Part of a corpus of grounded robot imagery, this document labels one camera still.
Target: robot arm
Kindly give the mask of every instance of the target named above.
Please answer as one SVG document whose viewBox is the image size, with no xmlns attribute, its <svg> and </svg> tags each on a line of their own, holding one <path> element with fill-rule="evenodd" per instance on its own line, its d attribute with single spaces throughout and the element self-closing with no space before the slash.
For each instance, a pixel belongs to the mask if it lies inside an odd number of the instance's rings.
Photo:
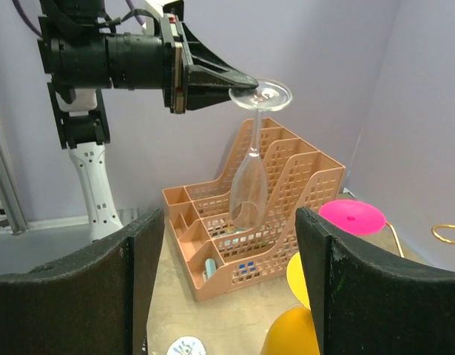
<svg viewBox="0 0 455 355">
<path fill-rule="evenodd" d="M 183 1 L 147 0 L 112 20 L 104 0 L 40 0 L 38 41 L 61 148 L 81 181 L 91 240 L 122 227 L 105 168 L 109 127 L 101 89 L 161 89 L 164 106 L 181 114 L 229 100 L 229 89 L 258 82 L 208 50 L 183 22 Z M 132 16 L 153 18 L 153 33 L 116 33 Z"/>
<path fill-rule="evenodd" d="M 183 1 L 153 11 L 133 10 L 110 20 L 103 0 L 40 0 L 44 71 L 71 104 L 76 88 L 161 89 L 171 113 L 185 113 L 229 100 L 228 91 L 254 89 L 258 82 L 217 57 L 189 30 Z M 153 18 L 155 33 L 115 33 L 134 15 Z M 101 32 L 110 28 L 111 33 Z"/>
</svg>

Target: black cable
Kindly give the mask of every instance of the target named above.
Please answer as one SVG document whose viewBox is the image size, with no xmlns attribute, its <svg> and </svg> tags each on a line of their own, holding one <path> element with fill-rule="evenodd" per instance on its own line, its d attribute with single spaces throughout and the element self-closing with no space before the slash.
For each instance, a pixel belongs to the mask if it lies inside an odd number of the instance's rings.
<svg viewBox="0 0 455 355">
<path fill-rule="evenodd" d="M 135 5 L 133 4 L 132 0 L 125 0 L 125 2 L 127 3 L 127 5 L 129 5 L 130 10 L 135 10 Z M 141 26 L 145 24 L 144 20 L 140 16 L 136 16 L 135 18 L 137 19 L 137 22 Z"/>
<path fill-rule="evenodd" d="M 129 13 L 127 13 L 124 17 L 120 18 L 120 17 L 117 17 L 117 18 L 114 18 L 112 21 L 108 21 L 108 22 L 103 22 L 103 23 L 100 23 L 100 24 L 96 24 L 95 27 L 97 28 L 104 28 L 104 27 L 112 27 L 112 26 L 118 26 L 119 24 L 121 24 L 122 22 L 125 22 L 126 20 L 128 20 L 129 18 L 132 18 L 134 16 L 146 16 L 146 17 L 150 17 L 150 18 L 153 18 L 153 24 L 155 26 L 155 36 L 159 35 L 160 34 L 160 22 L 158 22 L 158 20 L 156 19 L 156 17 L 153 16 L 153 14 L 147 10 L 143 10 L 143 9 L 133 9 L 133 10 L 130 10 Z"/>
<path fill-rule="evenodd" d="M 112 19 L 110 18 L 108 13 L 105 13 L 104 20 L 106 20 L 106 22 L 111 22 L 112 21 Z M 110 32 L 111 33 L 117 33 L 117 30 L 116 30 L 115 26 L 111 26 L 109 28 L 110 28 Z"/>
<path fill-rule="evenodd" d="M 21 7 L 20 1 L 12 0 L 12 4 L 15 7 L 15 10 L 17 10 L 18 15 L 23 20 L 23 22 L 28 26 L 28 28 L 30 28 L 33 33 L 35 33 L 38 37 L 41 38 L 41 32 L 38 31 L 38 29 L 32 24 L 30 19 L 27 17 L 27 14 L 24 12 L 23 8 Z"/>
</svg>

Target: metal frame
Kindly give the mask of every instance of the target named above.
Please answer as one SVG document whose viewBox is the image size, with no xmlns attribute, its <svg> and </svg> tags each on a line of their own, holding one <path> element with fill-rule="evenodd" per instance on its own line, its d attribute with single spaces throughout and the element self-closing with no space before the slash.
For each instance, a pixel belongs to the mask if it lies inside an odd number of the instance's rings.
<svg viewBox="0 0 455 355">
<path fill-rule="evenodd" d="M 0 121 L 0 202 L 5 211 L 0 227 L 9 226 L 14 234 L 21 234 L 27 230 L 27 221 L 16 195 L 10 159 L 5 157 L 5 152 L 8 149 Z"/>
</svg>

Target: glass base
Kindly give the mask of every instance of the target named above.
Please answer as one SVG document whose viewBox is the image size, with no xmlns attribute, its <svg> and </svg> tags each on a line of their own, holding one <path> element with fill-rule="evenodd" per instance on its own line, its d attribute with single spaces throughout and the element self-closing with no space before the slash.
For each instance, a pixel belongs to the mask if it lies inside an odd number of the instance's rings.
<svg viewBox="0 0 455 355">
<path fill-rule="evenodd" d="M 280 111 L 293 99 L 288 87 L 269 79 L 258 79 L 258 87 L 254 90 L 230 89 L 229 96 L 244 109 L 270 112 Z"/>
</svg>

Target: wine glass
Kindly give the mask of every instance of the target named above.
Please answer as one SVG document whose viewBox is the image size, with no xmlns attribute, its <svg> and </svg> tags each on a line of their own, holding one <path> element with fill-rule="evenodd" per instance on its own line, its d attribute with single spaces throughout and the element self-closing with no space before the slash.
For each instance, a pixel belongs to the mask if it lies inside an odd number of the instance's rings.
<svg viewBox="0 0 455 355">
<path fill-rule="evenodd" d="M 238 106 L 256 111 L 252 141 L 235 173 L 229 201 L 234 225 L 239 229 L 252 229 L 263 222 L 268 202 L 268 181 L 260 156 L 263 113 L 283 109 L 293 96 L 286 86 L 269 79 L 258 79 L 254 90 L 230 89 L 229 95 Z"/>
</svg>

